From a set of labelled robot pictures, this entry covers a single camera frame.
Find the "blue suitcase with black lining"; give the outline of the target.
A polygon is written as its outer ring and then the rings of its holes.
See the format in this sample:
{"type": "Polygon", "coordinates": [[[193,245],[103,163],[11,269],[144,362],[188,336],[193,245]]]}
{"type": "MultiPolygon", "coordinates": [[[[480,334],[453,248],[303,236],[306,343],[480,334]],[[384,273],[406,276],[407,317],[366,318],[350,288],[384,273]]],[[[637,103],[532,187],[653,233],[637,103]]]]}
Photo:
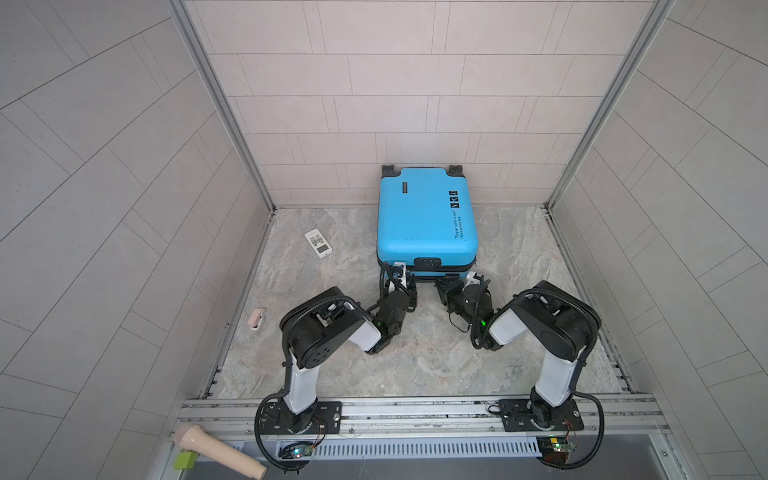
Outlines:
{"type": "Polygon", "coordinates": [[[469,184],[460,165],[381,167],[377,260],[403,263],[419,280],[464,277],[479,237],[469,184]]]}

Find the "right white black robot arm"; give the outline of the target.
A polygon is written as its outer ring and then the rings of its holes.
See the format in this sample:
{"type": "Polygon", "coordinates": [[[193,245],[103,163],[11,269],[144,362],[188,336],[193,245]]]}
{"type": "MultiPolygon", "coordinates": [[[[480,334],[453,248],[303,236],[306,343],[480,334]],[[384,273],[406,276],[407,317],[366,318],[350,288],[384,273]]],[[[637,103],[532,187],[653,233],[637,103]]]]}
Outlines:
{"type": "Polygon", "coordinates": [[[475,349],[496,351],[526,333],[539,341],[545,357],[523,417],[540,430],[558,427],[597,342],[602,321],[596,311],[544,280],[499,309],[493,307],[489,281],[482,277],[449,277],[435,285],[448,313],[467,323],[475,349]]]}

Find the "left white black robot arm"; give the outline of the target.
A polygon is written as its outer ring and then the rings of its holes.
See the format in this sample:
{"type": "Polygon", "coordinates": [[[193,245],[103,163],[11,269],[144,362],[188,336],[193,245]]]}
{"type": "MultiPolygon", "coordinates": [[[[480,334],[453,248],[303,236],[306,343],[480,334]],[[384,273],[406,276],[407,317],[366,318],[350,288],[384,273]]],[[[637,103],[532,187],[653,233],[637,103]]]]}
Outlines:
{"type": "Polygon", "coordinates": [[[336,434],[342,404],[317,396],[319,367],[345,343],[375,355],[399,335],[417,306],[415,277],[402,262],[380,270],[379,300],[363,308],[331,287],[289,311],[281,320],[285,356],[283,387],[264,399],[255,416],[259,434],[336,434]]]}

